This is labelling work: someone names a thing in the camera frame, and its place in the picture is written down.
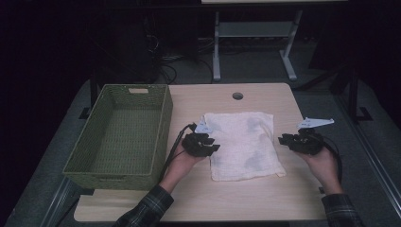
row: wooden table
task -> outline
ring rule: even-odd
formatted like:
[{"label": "wooden table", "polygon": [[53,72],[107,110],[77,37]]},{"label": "wooden table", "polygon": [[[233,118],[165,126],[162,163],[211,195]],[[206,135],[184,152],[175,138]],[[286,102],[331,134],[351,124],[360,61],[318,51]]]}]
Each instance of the wooden table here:
[{"label": "wooden table", "polygon": [[[274,115],[274,146],[287,172],[242,182],[214,182],[210,162],[198,163],[172,193],[174,203],[162,221],[301,220],[325,219],[317,180],[306,163],[279,144],[282,133],[296,133],[303,118],[285,83],[203,84],[170,86],[174,108],[169,152],[179,131],[198,123],[205,113],[260,111]],[[241,100],[233,99],[241,93]],[[96,190],[80,197],[77,221],[115,221],[147,192]]]}]

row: plaid sleeve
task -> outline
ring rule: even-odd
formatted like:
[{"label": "plaid sleeve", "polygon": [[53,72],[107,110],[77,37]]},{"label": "plaid sleeve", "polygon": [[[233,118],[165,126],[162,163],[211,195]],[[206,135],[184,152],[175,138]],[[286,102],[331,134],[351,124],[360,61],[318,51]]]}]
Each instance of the plaid sleeve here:
[{"label": "plaid sleeve", "polygon": [[174,202],[161,186],[154,186],[138,205],[120,217],[114,227],[152,226],[159,222],[166,210]]},{"label": "plaid sleeve", "polygon": [[322,198],[330,227],[364,226],[354,205],[345,194],[333,194]]}]

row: table hole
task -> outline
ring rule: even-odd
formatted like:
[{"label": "table hole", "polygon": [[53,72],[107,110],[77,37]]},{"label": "table hole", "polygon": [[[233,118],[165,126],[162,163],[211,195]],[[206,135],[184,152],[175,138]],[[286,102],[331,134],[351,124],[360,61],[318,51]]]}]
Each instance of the table hole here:
[{"label": "table hole", "polygon": [[242,93],[233,93],[233,99],[235,100],[241,100],[243,97]]}]

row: dark background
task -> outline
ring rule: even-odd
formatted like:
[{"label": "dark background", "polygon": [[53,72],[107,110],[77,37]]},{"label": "dark background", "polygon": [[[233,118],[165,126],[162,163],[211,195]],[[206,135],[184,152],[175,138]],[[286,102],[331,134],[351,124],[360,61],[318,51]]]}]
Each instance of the dark background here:
[{"label": "dark background", "polygon": [[[384,109],[401,126],[397,93],[401,84],[400,4],[395,0],[351,2],[330,15],[313,11],[304,15],[298,36],[313,33],[321,40],[310,66],[330,70],[351,59],[359,77],[371,85]],[[145,13],[109,13],[103,1],[96,0],[3,0],[0,10],[3,225],[83,82],[93,74],[103,82],[152,82],[158,77],[158,66],[157,56],[149,55],[148,43],[141,39]],[[175,12],[169,22],[152,29],[164,38],[163,44],[196,58],[193,42],[210,32],[199,26],[205,20],[213,22],[210,16],[213,13],[200,19],[193,13]],[[322,18],[324,23],[316,24]],[[191,32],[172,35],[183,29]]]}]

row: gray floor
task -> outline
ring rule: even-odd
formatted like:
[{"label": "gray floor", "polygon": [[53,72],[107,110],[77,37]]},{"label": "gray floor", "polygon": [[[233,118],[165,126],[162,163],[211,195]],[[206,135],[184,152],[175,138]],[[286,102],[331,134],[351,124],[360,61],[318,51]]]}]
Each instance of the gray floor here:
[{"label": "gray floor", "polygon": [[[323,71],[307,68],[313,54],[314,43],[298,42],[293,46],[290,58],[299,78],[289,81],[278,50],[283,41],[268,41],[263,46],[247,46],[251,51],[221,55],[222,79],[219,83],[285,82],[297,87],[317,77]],[[175,61],[170,64],[177,70],[175,84],[210,83],[212,55],[201,55],[203,61]],[[166,72],[172,77],[172,71]],[[401,132],[395,127],[385,111],[378,104],[374,92],[359,83],[358,106],[365,107],[373,121],[363,121],[358,125],[350,123],[342,108],[347,94],[332,96],[328,87],[332,79],[327,79],[307,92],[294,92],[303,116],[333,118],[336,123],[318,128],[339,147],[343,159],[343,187],[359,211],[367,226],[401,226],[400,214],[396,213],[389,188],[401,188]],[[165,83],[160,77],[157,83]],[[71,108],[62,121],[59,130],[50,143],[40,165],[15,207],[6,226],[110,226],[111,223],[78,223],[74,221],[74,202],[80,194],[90,194],[74,183],[63,179],[62,168],[78,139],[85,120],[78,119],[83,108],[90,106],[88,82],[77,94]],[[393,182],[385,185],[377,177],[377,167],[371,162],[373,151],[384,166],[386,179]],[[323,221],[293,221],[291,227],[327,226]]]}]

